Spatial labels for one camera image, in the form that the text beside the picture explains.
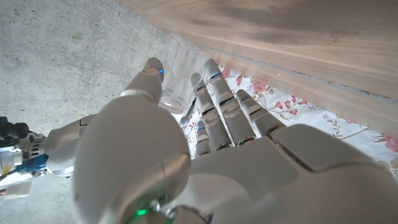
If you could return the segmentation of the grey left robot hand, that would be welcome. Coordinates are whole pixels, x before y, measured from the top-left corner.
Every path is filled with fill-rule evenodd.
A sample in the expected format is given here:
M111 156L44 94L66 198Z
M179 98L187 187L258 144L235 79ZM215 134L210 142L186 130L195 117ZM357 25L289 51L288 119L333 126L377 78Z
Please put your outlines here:
M316 128L285 126L214 60L191 82L200 101L197 156L159 106L164 68L150 58L83 130L75 149L79 223L396 223L397 180Z

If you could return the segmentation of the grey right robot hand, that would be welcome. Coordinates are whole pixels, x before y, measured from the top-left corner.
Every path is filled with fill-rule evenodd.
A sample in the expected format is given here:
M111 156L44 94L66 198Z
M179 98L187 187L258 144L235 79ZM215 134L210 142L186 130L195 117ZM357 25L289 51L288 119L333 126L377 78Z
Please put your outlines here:
M148 110L112 110L54 129L42 143L46 168L75 181L135 178L136 165L154 169L167 180L186 180L190 150L179 121L155 105Z

